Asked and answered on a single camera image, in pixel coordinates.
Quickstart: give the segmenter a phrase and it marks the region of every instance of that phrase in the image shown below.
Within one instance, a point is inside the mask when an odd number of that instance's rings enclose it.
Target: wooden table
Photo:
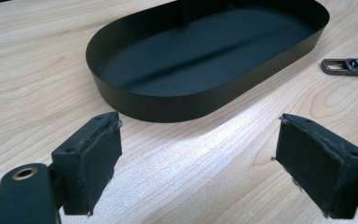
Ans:
[[[0,4],[0,178],[113,109],[85,61],[90,38],[169,0]],[[358,1],[320,0],[331,14],[316,48],[212,114],[175,124],[120,115],[123,156],[93,217],[63,223],[358,223],[325,219],[275,155],[282,113],[313,119],[358,146],[358,77],[323,58],[358,57]]]

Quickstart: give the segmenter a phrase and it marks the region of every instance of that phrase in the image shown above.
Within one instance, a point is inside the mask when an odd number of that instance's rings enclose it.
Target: black sheet metal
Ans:
[[[117,111],[185,121],[310,52],[328,21],[313,0],[176,1],[106,25],[86,58],[101,96]]]

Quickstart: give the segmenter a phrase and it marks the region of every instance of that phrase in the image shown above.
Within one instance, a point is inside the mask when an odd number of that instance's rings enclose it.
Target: metal tool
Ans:
[[[321,67],[327,75],[358,77],[358,59],[324,59]]]

